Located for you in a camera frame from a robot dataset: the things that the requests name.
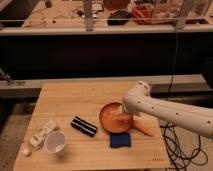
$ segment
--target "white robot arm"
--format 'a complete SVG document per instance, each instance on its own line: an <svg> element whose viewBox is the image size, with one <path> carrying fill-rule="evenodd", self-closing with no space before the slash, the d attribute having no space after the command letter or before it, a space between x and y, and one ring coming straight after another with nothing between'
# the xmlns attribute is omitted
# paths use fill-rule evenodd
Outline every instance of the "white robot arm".
<svg viewBox="0 0 213 171"><path fill-rule="evenodd" d="M123 96L123 112L145 112L207 138L213 138L213 109L152 98L151 88L144 81Z"/></svg>

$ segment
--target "cup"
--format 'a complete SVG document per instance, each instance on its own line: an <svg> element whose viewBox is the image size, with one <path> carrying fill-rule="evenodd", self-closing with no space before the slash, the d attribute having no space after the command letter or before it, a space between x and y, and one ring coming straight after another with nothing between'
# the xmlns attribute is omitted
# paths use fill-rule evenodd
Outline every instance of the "cup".
<svg viewBox="0 0 213 171"><path fill-rule="evenodd" d="M61 131L54 131L47 136L44 147L48 153L62 157L65 154L66 139Z"/></svg>

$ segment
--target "wire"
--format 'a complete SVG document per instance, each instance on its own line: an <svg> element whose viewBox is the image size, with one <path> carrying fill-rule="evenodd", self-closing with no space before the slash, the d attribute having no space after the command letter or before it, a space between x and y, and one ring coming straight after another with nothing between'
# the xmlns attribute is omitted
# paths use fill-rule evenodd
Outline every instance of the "wire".
<svg viewBox="0 0 213 171"><path fill-rule="evenodd" d="M37 19L37 20L32 20L31 18L33 18L33 15L40 15L40 19ZM29 20L29 25L27 25L26 27L35 27L35 26L40 26L40 25L44 25L46 24L46 21L45 21L45 15L42 13L42 12L33 12L29 17L28 17L28 20ZM41 23L38 23L38 24L32 24L32 21L39 21Z"/></svg>
<svg viewBox="0 0 213 171"><path fill-rule="evenodd" d="M178 37L177 28L175 27L175 53L174 53L174 58L172 62L172 73L171 73L172 76L171 76L171 81L170 81L170 85L167 92L167 100L169 100L170 92L174 82L174 73L175 73L176 62L177 62L178 48L179 48L179 37ZM163 137L166 144L166 150L170 158L171 164L173 165L173 167L169 168L170 170L187 171L187 167L191 163L197 166L204 166L208 163L208 156L205 153L205 151L201 149L201 138L199 135L198 135L198 147L194 148L190 155L187 155L186 153L184 153L183 149L181 148L181 143L179 141L179 138L175 130L176 126L172 125L171 123L167 123L165 126L161 125L160 127L163 129ZM204 155L205 159L203 162L197 163L194 161L194 159L200 153Z"/></svg>
<svg viewBox="0 0 213 171"><path fill-rule="evenodd" d="M64 16L64 15L57 15L57 16L55 16L55 17L53 18L53 23L56 23L56 20L57 20L57 19L62 19L62 18L64 18L64 19L69 19L68 17L66 17L66 16Z"/></svg>
<svg viewBox="0 0 213 171"><path fill-rule="evenodd" d="M35 10L35 11L33 11L31 14L33 14L33 13L38 13L38 12L42 12L42 11L45 11L46 9L48 9L48 8L41 8L41 9L38 9L38 10Z"/></svg>
<svg viewBox="0 0 213 171"><path fill-rule="evenodd" d="M79 18L83 15L83 7L78 6L75 9L71 9L68 11L68 14L71 19Z"/></svg>
<svg viewBox="0 0 213 171"><path fill-rule="evenodd" d="M175 53L174 53L174 58L173 58L173 61L172 61L172 73L171 73L172 76L171 76L171 81L170 81L170 85L169 85L169 88L168 88L167 100L169 98L169 94L171 92L172 85L173 85L173 82L174 82L174 73L175 73L176 62L177 62L178 48L179 48L179 37L178 37L177 28L175 27Z"/></svg>

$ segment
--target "sponge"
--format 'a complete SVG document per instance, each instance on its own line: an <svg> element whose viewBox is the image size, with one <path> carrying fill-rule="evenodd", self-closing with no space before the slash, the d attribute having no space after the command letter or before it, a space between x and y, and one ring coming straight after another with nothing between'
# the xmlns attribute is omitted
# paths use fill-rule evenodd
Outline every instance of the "sponge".
<svg viewBox="0 0 213 171"><path fill-rule="evenodd" d="M131 147L131 137L128 132L123 132L119 134L110 133L110 147Z"/></svg>

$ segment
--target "wooden table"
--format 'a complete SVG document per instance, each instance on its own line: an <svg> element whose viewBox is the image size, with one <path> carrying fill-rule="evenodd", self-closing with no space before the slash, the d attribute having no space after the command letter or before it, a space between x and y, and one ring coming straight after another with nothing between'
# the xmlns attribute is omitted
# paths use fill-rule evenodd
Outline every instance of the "wooden table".
<svg viewBox="0 0 213 171"><path fill-rule="evenodd" d="M99 123L99 112L107 103L121 102L123 93L133 85L133 81L44 84L14 171L168 168L170 163L158 120L152 116L141 114L140 119L155 134L154 137L131 129L129 132L132 147L109 147L109 134ZM98 126L96 136L91 138L70 127L74 116ZM42 147L31 156L25 157L22 150L26 147L27 140L50 119L55 120L60 130L65 133L67 154L63 158L57 158Z"/></svg>
<svg viewBox="0 0 213 171"><path fill-rule="evenodd" d="M52 7L46 8L45 1L39 1L36 7L33 9L31 15L23 23L22 27L49 27L49 28L81 28L85 27L85 21L77 14L75 14L76 9L83 11L82 1L62 1L53 0ZM213 24L213 19L210 14L213 12L213 4L210 6L205 19L209 24ZM98 13L98 18L94 19L95 27L108 27L107 18L114 11L108 11L106 8L104 12ZM126 26L138 26L133 19L130 19L125 25Z"/></svg>

